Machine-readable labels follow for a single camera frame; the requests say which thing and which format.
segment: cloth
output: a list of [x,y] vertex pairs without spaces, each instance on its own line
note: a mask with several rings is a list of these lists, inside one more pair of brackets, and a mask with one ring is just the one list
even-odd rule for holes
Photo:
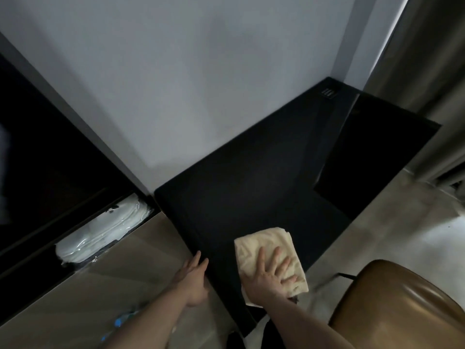
[[[278,259],[278,264],[281,264],[286,256],[291,258],[289,268],[283,275],[283,279],[290,276],[297,275],[299,279],[291,285],[286,286],[287,297],[293,297],[300,293],[308,292],[308,285],[305,279],[305,272],[300,264],[299,257],[295,252],[294,244],[292,242],[291,234],[282,228],[270,228],[258,231],[253,234],[242,236],[234,241],[236,249],[236,261],[239,273],[244,273],[247,276],[253,276],[257,269],[257,257],[260,247],[264,247],[265,252],[265,266],[271,260],[274,249],[279,246],[281,248],[281,255]],[[242,289],[242,295],[246,304],[249,306],[257,306],[250,302]]]

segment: black desk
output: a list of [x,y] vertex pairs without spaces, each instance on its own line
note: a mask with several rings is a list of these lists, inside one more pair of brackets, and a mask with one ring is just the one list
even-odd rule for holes
[[327,78],[155,191],[243,335],[233,240],[271,227],[292,235],[307,270],[439,126]]

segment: folded towel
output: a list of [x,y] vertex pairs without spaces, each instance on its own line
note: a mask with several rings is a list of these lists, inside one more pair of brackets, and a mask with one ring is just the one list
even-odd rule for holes
[[[299,257],[295,252],[291,234],[282,228],[270,228],[258,231],[253,234],[242,236],[234,240],[236,248],[236,261],[239,273],[244,273],[252,277],[257,269],[257,257],[260,247],[264,247],[265,266],[270,263],[274,249],[279,246],[281,255],[278,259],[278,264],[281,264],[286,256],[291,258],[289,268],[283,275],[283,279],[297,275],[298,280],[291,285],[286,286],[287,297],[293,297],[300,293],[308,292],[308,285],[305,279],[305,273],[300,264]],[[249,306],[257,306],[250,302],[244,289],[242,295],[246,304]]]

